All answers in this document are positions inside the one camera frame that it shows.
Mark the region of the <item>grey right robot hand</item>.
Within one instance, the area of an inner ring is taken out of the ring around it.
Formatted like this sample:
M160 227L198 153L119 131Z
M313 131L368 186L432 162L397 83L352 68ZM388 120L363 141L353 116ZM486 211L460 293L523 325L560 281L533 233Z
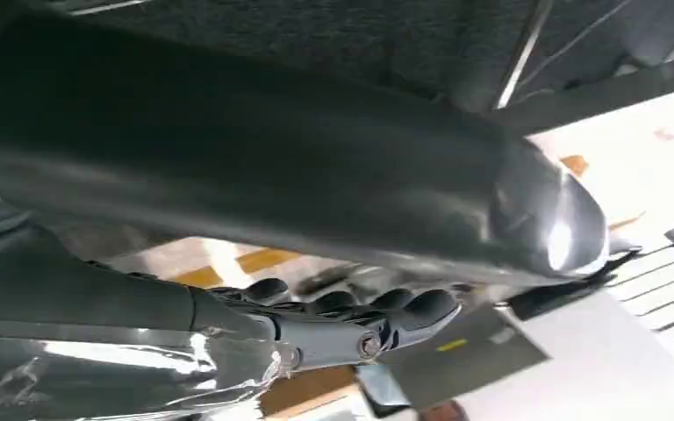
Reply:
M44 214L271 246L434 282L370 304L265 304L74 256ZM395 354L460 312L460 282L579 282L602 210L489 120L340 78L52 13L0 12L0 369L189 361L220 333L304 367Z

